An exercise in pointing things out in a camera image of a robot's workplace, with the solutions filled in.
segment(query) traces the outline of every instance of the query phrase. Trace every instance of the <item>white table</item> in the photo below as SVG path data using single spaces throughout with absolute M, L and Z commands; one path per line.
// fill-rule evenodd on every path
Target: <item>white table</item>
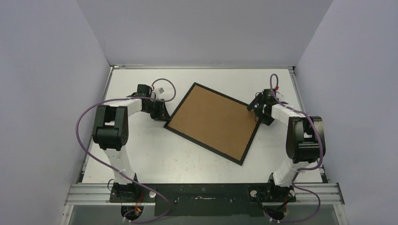
M 272 73 L 279 76 L 279 91 L 284 101 L 299 109 L 299 101 L 287 69 L 116 69 L 106 99 L 123 98 L 137 90 L 137 84 L 151 85 L 157 78 L 171 80 L 177 96 L 166 104 L 171 115 L 194 82 L 250 103 L 255 93 L 269 88 Z M 162 97 L 173 94 L 171 86 L 161 81 Z M 153 121 L 147 113 L 129 117 L 126 145 L 130 163 L 142 183 L 257 183 L 267 182 L 286 156 L 287 128 L 274 121 L 260 125 L 242 166 L 218 156 L 166 129 L 165 122 Z M 99 145 L 91 153 L 108 162 Z M 92 158 L 88 160 L 83 183 L 107 183 L 114 178 L 111 169 Z M 319 170 L 298 176 L 297 182 L 322 182 Z

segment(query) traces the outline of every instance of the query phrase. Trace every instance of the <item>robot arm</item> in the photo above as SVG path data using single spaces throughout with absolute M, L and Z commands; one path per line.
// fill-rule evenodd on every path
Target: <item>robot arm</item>
M 151 87 L 139 84 L 137 92 L 128 97 L 147 97 L 160 99 L 164 92 L 163 88 L 151 91 Z M 104 150 L 109 158 L 110 164 L 118 168 L 128 177 L 136 174 L 130 165 L 126 152 L 126 143 L 129 138 L 128 117 L 137 112 L 147 112 L 154 120 L 168 121 L 170 116 L 162 101 L 151 99 L 129 99 L 111 105 L 100 105 L 95 115 L 92 137 L 95 143 Z M 119 185 L 130 184 L 120 173 L 114 171 L 115 183 Z

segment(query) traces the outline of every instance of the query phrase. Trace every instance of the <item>brown cork surface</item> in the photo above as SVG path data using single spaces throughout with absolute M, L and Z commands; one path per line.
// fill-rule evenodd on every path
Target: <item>brown cork surface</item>
M 241 165 L 258 128 L 246 107 L 195 83 L 165 128 Z

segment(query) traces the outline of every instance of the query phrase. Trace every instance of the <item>wire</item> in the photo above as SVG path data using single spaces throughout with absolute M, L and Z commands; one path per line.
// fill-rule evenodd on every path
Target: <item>wire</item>
M 174 84 L 173 84 L 171 81 L 169 81 L 168 79 L 166 79 L 166 78 L 159 78 L 159 79 L 156 79 L 154 82 L 152 82 L 153 88 L 155 87 L 155 86 L 154 86 L 155 83 L 158 82 L 158 81 L 167 81 L 167 82 L 169 82 L 169 83 L 171 84 L 171 86 L 172 86 L 173 89 L 174 89 L 174 95 L 173 95 L 173 97 L 172 97 L 171 99 L 169 99 L 169 100 L 164 100 L 164 102 L 172 101 L 172 100 L 176 97 L 176 94 L 177 94 L 177 92 L 176 92 L 176 87 L 174 86 Z
M 176 88 L 175 88 L 175 86 L 173 85 L 173 83 L 172 83 L 171 81 L 169 81 L 169 80 L 166 80 L 166 81 L 168 81 L 168 82 L 173 86 L 173 89 L 174 89 L 174 96 L 173 96 L 170 100 L 168 100 L 168 101 L 171 101 L 171 100 L 174 99 L 174 97 L 176 96 Z M 165 100 L 154 99 L 154 98 L 150 98 L 150 97 L 128 97 L 128 98 L 115 98 L 115 99 L 109 99 L 109 100 L 105 100 L 105 101 L 96 103 L 96 104 L 90 106 L 89 108 L 87 108 L 87 109 L 80 115 L 79 119 L 77 119 L 76 127 L 75 127 L 75 133 L 76 133 L 77 142 L 79 143 L 80 147 L 83 149 L 83 151 L 85 151 L 85 153 L 86 153 L 87 155 L 89 155 L 90 157 L 92 157 L 93 159 L 95 159 L 97 162 L 103 164 L 104 166 L 109 167 L 109 168 L 111 168 L 112 170 L 118 172 L 122 177 L 124 177 L 125 179 L 127 179 L 127 180 L 133 182 L 134 184 L 139 185 L 139 186 L 141 186 L 141 187 L 143 187 L 143 188 L 145 188 L 145 189 L 147 189 L 147 190 L 149 190 L 149 191 L 153 191 L 154 193 L 156 193 L 157 195 L 159 195 L 162 199 L 164 199 L 164 200 L 168 203 L 168 205 L 169 205 L 168 210 L 167 210 L 166 212 L 162 213 L 161 215 L 157 216 L 157 217 L 154 217 L 154 218 L 151 218 L 151 219 L 145 220 L 145 221 L 131 221 L 132 223 L 135 223 L 135 224 L 143 224 L 143 223 L 148 223 L 148 222 L 151 222 L 151 221 L 160 219 L 160 218 L 164 217 L 165 215 L 167 215 L 168 212 L 170 212 L 170 210 L 171 210 L 171 206 L 172 206 L 171 203 L 170 203 L 170 202 L 168 201 L 168 199 L 167 199 L 165 196 L 163 196 L 161 193 L 157 192 L 156 190 L 153 190 L 152 188 L 150 188 L 150 187 L 148 187 L 148 186 L 146 186 L 146 185 L 144 185 L 144 184 L 139 183 L 138 181 L 133 180 L 132 178 L 126 176 L 122 171 L 120 171 L 120 170 L 117 169 L 116 167 L 111 166 L 110 164 L 108 164 L 108 163 L 106 163 L 106 162 L 100 160 L 100 159 L 97 158 L 95 155 L 93 155 L 92 153 L 90 153 L 90 152 L 87 150 L 87 148 L 84 146 L 82 140 L 80 139 L 80 135 L 79 135 L 79 125 L 80 125 L 80 121 L 82 120 L 82 118 L 83 118 L 91 109 L 93 109 L 93 108 L 95 108 L 95 107 L 97 107 L 97 106 L 99 106 L 99 105 L 102 105 L 102 104 L 104 104 L 104 103 L 107 103 L 107 102 L 125 101 L 125 100 L 131 100 L 131 99 L 149 99 L 149 100 L 155 100 L 155 101 L 160 101 L 160 102 L 166 102 Z
M 285 198 L 285 202 L 282 205 L 280 205 L 275 211 L 280 210 L 283 206 L 284 206 L 284 210 L 286 211 L 287 203 L 289 203 L 293 199 L 294 199 L 294 197 L 290 198 L 289 200 L 287 198 Z
M 315 192 L 313 192 L 313 191 L 311 191 L 311 190 L 308 190 L 308 189 L 301 188 L 301 187 L 300 187 L 300 188 L 297 187 L 296 184 L 294 183 L 294 180 L 296 180 L 296 178 L 297 178 L 297 176 L 298 176 L 298 174 L 299 174 L 300 171 L 303 171 L 303 170 L 316 170 L 316 169 L 318 169 L 319 167 L 321 167 L 322 162 L 323 162 L 323 145 L 322 145 L 321 137 L 319 136 L 319 133 L 318 133 L 318 131 L 317 131 L 316 128 L 315 128 L 314 122 L 313 122 L 312 119 L 309 117 L 309 115 L 308 115 L 307 113 L 303 112 L 303 111 L 295 110 L 295 109 L 293 109 L 292 107 L 286 106 L 286 105 L 283 104 L 281 101 L 279 101 L 279 99 L 276 97 L 276 94 L 275 94 L 275 91 L 274 91 L 274 87 L 273 87 L 273 85 L 272 85 L 272 77 L 275 77 L 275 78 L 276 78 L 276 89 L 279 88 L 279 86 L 278 86 L 278 85 L 279 85 L 279 78 L 278 78 L 278 75 L 276 75 L 276 74 L 272 74 L 272 75 L 270 76 L 270 78 L 269 78 L 269 86 L 270 86 L 270 88 L 271 88 L 271 93 L 272 93 L 272 96 L 275 98 L 276 102 L 277 102 L 278 104 L 280 104 L 281 106 L 283 106 L 283 107 L 285 107 L 285 108 L 287 108 L 287 109 L 292 110 L 292 111 L 295 112 L 295 113 L 303 114 L 303 115 L 307 118 L 308 122 L 310 123 L 311 128 L 314 130 L 315 137 L 316 137 L 316 139 L 318 140 L 318 144 L 319 144 L 319 161 L 318 161 L 318 164 L 317 164 L 316 166 L 314 166 L 314 167 L 311 167 L 311 168 L 299 168 L 299 169 L 297 170 L 297 173 L 294 175 L 294 177 L 293 177 L 293 179 L 292 179 L 292 181 L 291 181 L 291 184 L 292 184 L 293 187 L 295 187 L 296 189 L 299 189 L 299 190 L 302 190 L 302 191 L 306 191 L 306 192 L 309 192 L 309 193 L 315 195 L 315 197 L 318 199 L 318 207 L 316 208 L 315 212 L 314 212 L 313 214 L 311 214 L 310 216 L 308 216 L 308 217 L 306 217 L 306 218 L 303 218 L 303 219 L 297 219 L 297 220 L 280 220 L 280 221 L 279 221 L 279 220 L 275 220 L 275 219 L 271 218 L 267 213 L 265 213 L 265 214 L 266 214 L 269 218 L 271 218 L 272 221 L 276 221 L 276 222 L 281 222 L 281 223 L 298 223 L 298 222 L 304 222 L 304 221 L 307 221 L 307 220 L 313 218 L 313 217 L 319 212 L 319 210 L 321 209 L 321 199 L 319 198 L 319 195 L 317 195 Z
M 134 209 L 134 212 L 137 212 L 138 209 L 138 203 L 140 203 L 144 199 L 144 195 L 141 193 L 141 198 L 136 202 L 136 207 Z
M 108 184 L 107 184 L 107 188 L 108 188 L 108 190 L 110 190 L 110 191 L 112 191 L 111 189 L 109 189 L 109 184 L 111 183 L 111 181 L 114 181 L 115 182 L 115 180 L 114 179 L 110 179 L 109 181 L 108 181 Z

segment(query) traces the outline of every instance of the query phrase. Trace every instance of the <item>gray wall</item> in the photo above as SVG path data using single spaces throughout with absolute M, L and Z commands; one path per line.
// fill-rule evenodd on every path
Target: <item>gray wall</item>
M 111 64 L 296 65 L 332 0 L 77 0 Z
M 350 224 L 397 224 L 398 2 L 334 0 L 297 68 Z
M 0 224 L 58 224 L 109 65 L 74 0 L 2 0 L 0 71 Z

